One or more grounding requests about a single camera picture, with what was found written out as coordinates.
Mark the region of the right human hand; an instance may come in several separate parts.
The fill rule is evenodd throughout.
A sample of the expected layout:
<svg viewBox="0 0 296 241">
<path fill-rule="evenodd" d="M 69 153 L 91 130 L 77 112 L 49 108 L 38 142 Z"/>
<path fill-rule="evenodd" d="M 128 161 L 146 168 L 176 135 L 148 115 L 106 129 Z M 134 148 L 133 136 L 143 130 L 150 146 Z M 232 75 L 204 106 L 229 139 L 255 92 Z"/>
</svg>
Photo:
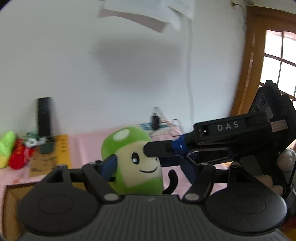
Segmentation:
<svg viewBox="0 0 296 241">
<path fill-rule="evenodd" d="M 232 161 L 230 166 L 242 167 L 258 181 L 280 196 L 290 192 L 295 183 L 295 150 L 262 149 L 254 155 Z"/>
</svg>

